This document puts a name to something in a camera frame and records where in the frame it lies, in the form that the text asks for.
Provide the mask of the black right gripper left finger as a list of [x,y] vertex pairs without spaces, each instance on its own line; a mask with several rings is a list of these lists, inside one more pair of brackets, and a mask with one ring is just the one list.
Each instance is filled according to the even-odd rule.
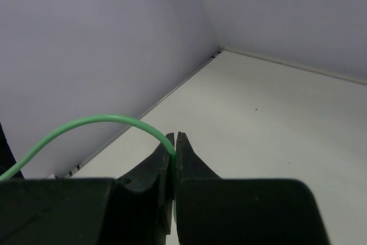
[[114,178],[1,182],[2,244],[165,244],[172,157],[159,145]]

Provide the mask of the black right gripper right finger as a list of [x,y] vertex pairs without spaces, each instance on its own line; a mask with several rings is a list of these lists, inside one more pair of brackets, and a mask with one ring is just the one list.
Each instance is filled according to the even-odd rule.
[[175,210],[181,244],[329,244],[315,198],[301,181],[223,179],[176,141]]

